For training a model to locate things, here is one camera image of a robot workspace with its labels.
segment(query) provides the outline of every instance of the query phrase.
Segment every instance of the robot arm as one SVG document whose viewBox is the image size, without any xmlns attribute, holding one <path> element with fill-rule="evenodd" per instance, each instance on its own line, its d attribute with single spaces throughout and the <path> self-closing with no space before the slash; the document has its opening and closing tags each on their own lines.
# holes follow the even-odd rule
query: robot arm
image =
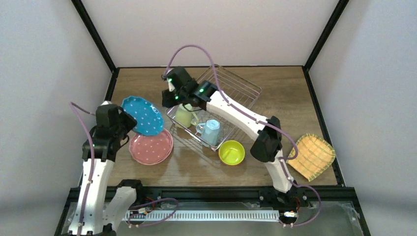
<svg viewBox="0 0 417 236">
<path fill-rule="evenodd" d="M 68 235 L 115 235 L 121 219 L 137 200 L 139 180 L 124 180 L 103 212 L 107 182 L 121 148 L 120 141 L 137 124 L 134 118 L 119 106 L 103 103 L 96 110 L 97 126 L 90 132 L 93 142 L 94 161 L 91 168 L 89 142 L 83 145 L 83 181 L 74 217 Z"/>
<path fill-rule="evenodd" d="M 242 115 L 235 108 L 229 106 L 226 103 L 226 101 L 223 99 L 219 91 L 216 91 L 213 93 L 213 95 L 211 95 L 210 97 L 211 101 L 207 103 L 207 111 L 222 116 L 223 118 L 227 119 L 228 121 L 236 125 L 241 130 L 243 130 L 252 140 L 257 141 L 259 137 L 259 131 L 262 131 L 266 128 L 265 125 L 260 124 L 257 121 L 264 121 L 267 123 L 268 118 L 250 111 L 249 109 L 245 108 L 241 104 L 235 102 L 229 96 L 227 95 L 225 96 L 227 100 L 229 101 L 229 103 L 235 104 L 235 106 L 237 106 L 240 110 L 256 118 L 256 121 L 250 119 L 249 117 Z M 258 156 L 258 151 L 252 148 L 251 154 L 254 157 L 256 157 Z M 264 164 L 269 172 L 269 175 L 272 178 L 273 187 L 280 192 L 286 193 L 291 189 L 292 185 L 286 178 L 283 172 L 283 169 L 281 168 L 281 165 L 279 163 L 278 158 L 282 156 L 283 156 L 282 150 L 279 149 L 277 150 L 276 155 L 273 157 L 273 159 L 268 162 L 264 162 Z"/>
<path fill-rule="evenodd" d="M 257 160 L 264 162 L 272 178 L 273 187 L 282 193 L 287 193 L 292 188 L 289 180 L 294 181 L 294 178 L 285 175 L 284 170 L 288 173 L 287 165 L 284 160 L 279 159 L 283 156 L 281 134 L 259 123 L 259 121 L 263 121 L 280 128 L 278 118 L 267 118 L 254 113 L 224 94 L 229 102 L 227 103 L 216 85 L 208 81 L 198 84 L 184 67 L 175 67 L 164 79 L 167 80 L 170 88 L 162 91 L 162 105 L 164 107 L 170 108 L 181 103 L 191 104 L 193 107 L 200 107 L 227 119 L 255 141 L 250 152 Z M 229 104 L 250 114 L 251 118 L 243 115 Z"/>
</svg>

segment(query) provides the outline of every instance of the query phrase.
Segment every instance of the woven mat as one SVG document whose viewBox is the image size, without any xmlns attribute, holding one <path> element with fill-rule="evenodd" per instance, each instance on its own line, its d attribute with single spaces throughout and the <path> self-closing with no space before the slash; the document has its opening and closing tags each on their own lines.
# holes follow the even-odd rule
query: woven mat
<svg viewBox="0 0 417 236">
<path fill-rule="evenodd" d="M 333 147 L 314 134 L 303 135 L 296 144 L 298 156 L 294 160 L 288 160 L 287 163 L 308 181 L 312 181 L 323 173 L 336 157 Z M 290 157 L 294 156 L 295 152 L 293 148 Z"/>
</svg>

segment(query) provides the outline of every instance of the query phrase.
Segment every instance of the cable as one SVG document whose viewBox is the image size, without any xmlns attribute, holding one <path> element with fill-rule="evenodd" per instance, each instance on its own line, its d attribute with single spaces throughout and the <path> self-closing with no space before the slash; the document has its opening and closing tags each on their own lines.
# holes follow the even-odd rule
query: cable
<svg viewBox="0 0 417 236">
<path fill-rule="evenodd" d="M 297 203 L 297 212 L 299 211 L 299 207 L 300 207 L 300 202 L 299 202 L 299 198 L 295 197 L 296 203 Z"/>
<path fill-rule="evenodd" d="M 88 112 L 87 110 L 84 110 L 83 108 L 81 108 L 80 106 L 78 106 L 77 104 L 70 102 L 69 106 L 71 107 L 72 111 L 75 113 L 75 115 L 77 116 L 78 120 L 81 123 L 81 126 L 83 127 L 86 135 L 87 135 L 87 139 L 89 141 L 89 145 L 90 145 L 90 152 L 91 152 L 91 166 L 90 166 L 90 173 L 89 173 L 89 178 L 88 178 L 88 183 L 86 185 L 86 190 L 84 192 L 84 196 L 83 196 L 83 201 L 81 203 L 81 210 L 80 210 L 80 220 L 78 222 L 79 226 L 78 226 L 78 230 L 77 230 L 77 235 L 80 236 L 81 235 L 81 231 L 83 228 L 83 219 L 84 219 L 84 211 L 86 210 L 86 203 L 87 203 L 87 195 L 89 193 L 89 189 L 90 189 L 90 184 L 91 184 L 91 180 L 92 180 L 92 175 L 94 172 L 94 148 L 93 148 L 93 143 L 92 143 L 92 137 L 90 135 L 89 130 L 87 129 L 86 124 L 84 123 L 83 119 L 80 116 L 80 113 L 78 113 L 78 111 L 75 108 L 80 109 L 81 111 L 93 115 L 93 113 Z"/>
<path fill-rule="evenodd" d="M 251 119 L 251 120 L 253 120 L 253 121 L 255 121 L 255 122 L 258 122 L 258 123 L 260 123 L 260 124 L 263 124 L 263 125 L 265 125 L 265 126 L 268 126 L 268 127 L 270 127 L 270 128 L 272 128 L 272 129 L 274 129 L 274 130 L 276 130 L 276 131 L 278 131 L 279 133 L 281 133 L 282 135 L 284 135 L 290 142 L 291 142 L 291 144 L 293 145 L 293 147 L 294 147 L 294 150 L 295 150 L 295 154 L 294 154 L 294 156 L 293 157 L 280 157 L 280 158 L 278 158 L 279 159 L 279 161 L 280 161 L 280 163 L 281 163 L 281 167 L 282 167 L 282 169 L 283 169 L 283 171 L 284 171 L 284 174 L 285 174 L 285 176 L 287 177 L 287 179 L 288 179 L 288 181 L 290 181 L 290 183 L 294 186 L 294 187 L 296 187 L 296 188 L 300 188 L 300 187 L 307 187 L 307 188 L 309 188 L 309 189 L 311 189 L 311 190 L 313 190 L 313 192 L 317 195 L 317 198 L 318 198 L 318 200 L 319 200 L 319 210 L 317 211 L 317 213 L 316 213 L 316 215 L 314 215 L 313 216 L 313 218 L 311 218 L 310 220 L 308 220 L 308 221 L 306 221 L 306 222 L 304 222 L 304 223 L 301 223 L 301 224 L 296 224 L 296 225 L 292 225 L 292 226 L 302 226 L 302 225 L 305 225 L 305 224 L 308 224 L 308 223 L 310 223 L 311 221 L 313 221 L 318 215 L 319 215 L 319 213 L 320 213 L 320 211 L 321 211 L 321 208 L 322 208 L 322 201 L 321 201 L 321 198 L 320 198 L 320 195 L 319 195 L 319 193 L 313 188 L 313 187 L 311 187 L 311 186 L 309 186 L 309 185 L 297 185 L 297 184 L 295 184 L 293 181 L 291 181 L 290 179 L 289 179 L 289 174 L 287 173 L 287 171 L 286 171 L 286 169 L 285 169 L 285 166 L 284 166 L 284 164 L 283 164 L 283 162 L 284 161 L 286 161 L 286 160 L 293 160 L 293 159 L 295 159 L 297 156 L 298 156 L 298 147 L 297 147 L 297 145 L 296 145 L 296 143 L 294 142 L 294 140 L 290 137 L 290 135 L 288 135 L 287 133 L 285 133 L 283 130 L 281 130 L 281 129 L 279 129 L 278 127 L 275 127 L 275 126 L 273 126 L 273 125 L 271 125 L 271 124 L 268 124 L 268 123 L 266 123 L 266 122 L 263 122 L 263 121 L 261 121 L 261 120 L 256 120 L 256 118 L 254 118 L 254 117 L 252 117 L 250 114 L 248 114 L 248 113 L 246 113 L 246 112 L 244 112 L 244 111 L 242 111 L 241 109 L 239 109 L 237 106 L 235 106 L 234 104 L 232 104 L 232 103 L 229 103 L 229 100 L 227 99 L 227 97 L 225 96 L 225 94 L 224 94 L 224 92 L 223 92 L 223 90 L 221 89 L 221 87 L 220 87 L 220 83 L 219 83 L 219 79 L 218 79 L 218 77 L 217 77 L 217 72 L 216 72 L 216 68 L 215 68 L 215 66 L 214 66 L 214 61 L 213 61 L 213 59 L 211 58 L 211 56 L 210 56 L 210 54 L 203 48 L 203 47 L 201 47 L 201 46 L 198 46 L 198 45 L 195 45 L 195 44 L 188 44 L 188 45 L 184 45 L 184 46 L 182 46 L 182 47 L 180 47 L 180 48 L 178 48 L 176 51 L 175 51 L 175 53 L 173 54 L 173 56 L 171 57 L 171 59 L 170 59 L 170 61 L 169 61 L 169 63 L 168 63 L 168 65 L 167 65 L 167 68 L 165 69 L 165 72 L 164 72 L 164 74 L 163 74 L 163 77 L 166 77 L 166 75 L 167 75 L 167 73 L 168 73 L 168 71 L 169 71 L 169 69 L 170 69 L 170 66 L 171 66 L 171 64 L 172 64 L 172 61 L 174 60 L 174 58 L 175 58 L 175 56 L 182 50 L 182 49 L 184 49 L 184 48 L 189 48 L 189 47 L 192 47 L 192 48 L 198 48 L 198 49 L 200 49 L 201 51 L 203 51 L 205 54 L 206 54 L 206 56 L 208 57 L 208 59 L 209 59 L 209 61 L 210 61 L 210 65 L 211 65 L 211 68 L 212 68 L 212 70 L 213 70 L 213 74 L 214 74 L 214 79 L 215 79 L 215 81 L 216 81 L 216 85 L 217 85 L 217 89 L 219 90 L 219 92 L 220 92 L 220 95 L 222 96 L 222 98 L 224 99 L 224 101 L 228 104 L 228 105 L 230 105 L 231 107 L 233 107 L 235 110 L 237 110 L 238 112 L 240 112 L 242 115 L 244 115 L 244 116 L 246 116 L 246 117 L 248 117 L 249 119 Z"/>
<path fill-rule="evenodd" d="M 184 45 L 184 46 L 182 46 L 182 47 L 180 47 L 180 48 L 178 48 L 177 49 L 177 51 L 175 51 L 175 53 L 173 54 L 173 56 L 171 57 L 171 59 L 170 59 L 170 61 L 169 61 L 169 63 L 168 63 L 168 65 L 167 65 L 167 68 L 165 69 L 165 72 L 164 72 L 164 74 L 163 74 L 163 76 L 164 77 L 166 77 L 166 75 L 167 75 L 167 73 L 168 73 L 168 71 L 169 71 L 169 68 L 170 68 L 170 66 L 171 66 L 171 64 L 172 64 L 172 61 L 174 60 L 174 58 L 175 58 L 175 56 L 182 50 L 182 49 L 184 49 L 184 48 L 188 48 L 188 47 L 193 47 L 193 48 L 198 48 L 198 49 L 200 49 L 201 51 L 203 51 L 205 54 L 206 54 L 206 56 L 208 57 L 208 59 L 210 60 L 210 64 L 211 64 L 211 68 L 212 68 L 212 70 L 213 70 L 213 74 L 214 74 L 214 79 L 215 79 L 215 81 L 216 81 L 216 85 L 217 85 L 217 89 L 219 90 L 219 92 L 220 92 L 220 95 L 222 96 L 222 98 L 225 100 L 225 102 L 227 103 L 227 104 L 229 104 L 231 107 L 233 107 L 235 110 L 237 110 L 238 112 L 240 112 L 242 115 L 245 115 L 246 117 L 248 117 L 249 119 L 251 119 L 251 120 L 253 120 L 253 121 L 256 121 L 256 122 L 258 122 L 258 123 L 261 123 L 261 124 L 263 124 L 263 125 L 265 125 L 265 126 L 268 126 L 268 127 L 270 127 L 270 128 L 273 128 L 273 129 L 275 129 L 276 131 L 278 131 L 278 132 L 280 132 L 282 135 L 284 135 L 285 137 L 287 137 L 287 139 L 291 142 L 291 144 L 294 146 L 294 150 L 295 150 L 295 155 L 293 156 L 293 157 L 287 157 L 287 158 L 284 158 L 285 160 L 293 160 L 293 159 L 295 159 L 296 157 L 297 157 L 297 155 L 298 155 L 298 147 L 297 147 L 297 145 L 296 145 L 296 143 L 294 142 L 294 140 L 290 137 L 290 135 L 288 135 L 287 133 L 285 133 L 284 131 L 282 131 L 281 129 L 279 129 L 279 128 L 277 128 L 277 127 L 275 127 L 275 126 L 273 126 L 273 125 L 271 125 L 271 124 L 268 124 L 268 123 L 265 123 L 265 122 L 263 122 L 263 121 L 257 121 L 256 120 L 256 118 L 254 118 L 254 117 L 252 117 L 250 114 L 248 114 L 248 113 L 246 113 L 246 112 L 244 112 L 244 111 L 242 111 L 241 109 L 239 109 L 237 106 L 235 106 L 234 104 L 232 104 L 232 103 L 229 103 L 229 100 L 227 99 L 227 97 L 224 95 L 224 92 L 223 92 L 223 90 L 221 89 L 221 87 L 220 87 L 220 83 L 219 83 L 219 79 L 218 79 L 218 77 L 217 77 L 217 72 L 216 72 L 216 68 L 215 68 L 215 66 L 214 66 L 214 61 L 213 61 L 213 59 L 211 58 L 211 56 L 210 56 L 210 54 L 204 49 L 204 48 L 202 48 L 201 46 L 198 46 L 198 45 L 194 45 L 194 44 L 189 44 L 189 45 Z"/>
<path fill-rule="evenodd" d="M 89 111 L 85 110 L 84 108 L 82 108 L 82 107 L 78 106 L 77 104 L 75 104 L 75 103 L 73 103 L 73 102 L 70 102 L 70 105 L 72 105 L 72 106 L 74 106 L 74 107 L 78 108 L 80 111 L 82 111 L 82 112 L 84 112 L 84 113 L 87 113 L 87 114 L 89 114 L 89 115 L 95 116 L 95 114 L 94 114 L 94 113 L 92 113 L 92 112 L 89 112 Z"/>
<path fill-rule="evenodd" d="M 177 200 L 177 199 L 175 199 L 175 198 L 163 198 L 163 199 L 159 199 L 159 200 L 156 200 L 156 201 L 153 201 L 153 202 L 150 202 L 150 203 L 145 203 L 145 204 L 138 205 L 138 206 L 132 206 L 129 210 L 135 210 L 136 208 L 137 208 L 137 209 L 140 209 L 140 208 L 142 208 L 142 207 L 147 207 L 147 206 L 150 206 L 150 205 L 154 205 L 154 204 L 156 204 L 156 203 L 166 202 L 166 201 L 174 201 L 175 203 L 177 203 L 177 205 L 175 206 L 175 208 L 174 208 L 174 211 L 173 211 L 173 212 L 171 212 L 168 216 L 166 216 L 166 217 L 165 217 L 165 218 L 163 218 L 162 220 L 156 221 L 156 222 L 151 223 L 151 224 L 146 224 L 146 225 L 144 225 L 144 224 L 141 224 L 141 225 L 136 225 L 136 227 L 149 227 L 149 226 L 157 225 L 157 224 L 160 224 L 160 223 L 162 223 L 162 222 L 166 221 L 166 220 L 167 220 L 167 219 L 169 219 L 171 216 L 173 216 L 173 215 L 174 215 L 174 213 L 178 210 L 178 207 L 179 207 L 179 202 L 178 202 L 178 200 Z M 134 216 L 137 216 L 137 215 L 139 215 L 139 214 L 132 214 L 132 215 L 130 215 L 130 216 L 129 216 L 129 218 L 127 219 L 127 223 L 129 224 L 129 227 L 132 225 L 132 224 L 130 223 L 130 219 L 131 219 L 132 217 L 134 217 Z"/>
<path fill-rule="evenodd" d="M 202 110 L 202 108 L 197 109 L 197 110 L 189 110 L 189 109 L 187 109 L 185 106 L 183 106 L 183 107 L 184 107 L 184 109 L 186 109 L 188 112 L 198 112 L 198 111 L 201 111 L 201 110 Z"/>
<path fill-rule="evenodd" d="M 151 202 L 155 202 L 155 200 L 154 199 L 152 199 L 152 198 L 150 198 L 150 197 L 146 197 L 146 199 L 148 199 L 149 201 L 151 201 Z M 155 203 L 154 204 L 152 204 L 152 210 L 155 210 Z"/>
<path fill-rule="evenodd" d="M 93 128 L 91 128 L 91 130 L 90 130 L 90 136 L 93 136 L 94 135 L 94 132 L 95 132 L 95 129 L 96 128 L 97 128 L 97 125 L 94 126 Z"/>
<path fill-rule="evenodd" d="M 319 195 L 319 193 L 317 192 L 317 190 L 315 190 L 313 187 L 311 187 L 310 185 L 305 185 L 305 184 L 296 184 L 296 183 L 294 183 L 293 181 L 291 181 L 291 180 L 289 180 L 289 174 L 285 171 L 285 166 L 284 166 L 284 163 L 283 162 L 279 162 L 280 164 L 281 164 L 281 167 L 282 167 L 282 169 L 284 170 L 284 174 L 285 174 L 285 177 L 288 179 L 288 181 L 294 186 L 294 187 L 296 187 L 296 188 L 309 188 L 309 189 L 311 189 L 311 191 L 313 191 L 314 192 L 314 194 L 316 194 L 316 196 L 317 196 L 317 200 L 318 200 L 318 202 L 319 202 L 319 209 L 317 210 L 317 212 L 316 212 L 316 214 L 311 218 L 311 219 L 309 219 L 309 220 L 307 220 L 306 222 L 303 222 L 303 223 L 300 223 L 300 224 L 296 224 L 296 225 L 291 225 L 291 227 L 298 227 L 298 226 L 303 226 L 303 225 L 306 225 L 306 224 L 308 224 L 308 223 L 311 223 L 313 220 L 315 220 L 316 218 L 317 218 L 317 216 L 319 216 L 319 214 L 320 214 L 320 211 L 322 210 L 322 199 L 320 198 L 320 195 Z M 281 223 L 281 224 L 283 224 L 284 226 L 285 226 L 285 224 L 280 220 L 280 219 L 278 219 L 278 221 Z"/>
<path fill-rule="evenodd" d="M 126 134 L 126 137 L 127 137 L 126 143 L 122 144 L 122 145 L 120 146 L 120 148 L 122 148 L 124 145 L 126 145 L 126 144 L 129 142 L 129 140 L 130 140 L 129 135 L 127 135 L 127 134 Z"/>
</svg>

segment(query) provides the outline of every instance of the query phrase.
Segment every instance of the green bowl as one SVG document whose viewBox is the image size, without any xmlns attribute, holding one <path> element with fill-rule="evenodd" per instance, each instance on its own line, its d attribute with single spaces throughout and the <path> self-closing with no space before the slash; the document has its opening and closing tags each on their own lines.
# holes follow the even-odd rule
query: green bowl
<svg viewBox="0 0 417 236">
<path fill-rule="evenodd" d="M 245 148 L 238 141 L 225 141 L 219 149 L 220 160 L 229 166 L 235 166 L 245 158 Z"/>
</svg>

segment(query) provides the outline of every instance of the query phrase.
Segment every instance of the pale yellow mug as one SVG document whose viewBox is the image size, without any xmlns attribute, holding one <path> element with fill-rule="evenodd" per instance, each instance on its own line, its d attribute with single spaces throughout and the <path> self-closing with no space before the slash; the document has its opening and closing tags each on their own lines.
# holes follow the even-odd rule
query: pale yellow mug
<svg viewBox="0 0 417 236">
<path fill-rule="evenodd" d="M 180 104 L 177 108 L 177 112 L 175 113 L 174 119 L 182 124 L 185 128 L 190 127 L 191 125 L 197 125 L 199 120 L 198 116 L 195 112 L 190 112 L 193 110 L 191 104 L 184 105 Z M 176 127 L 182 128 L 181 125 L 175 124 Z"/>
</svg>

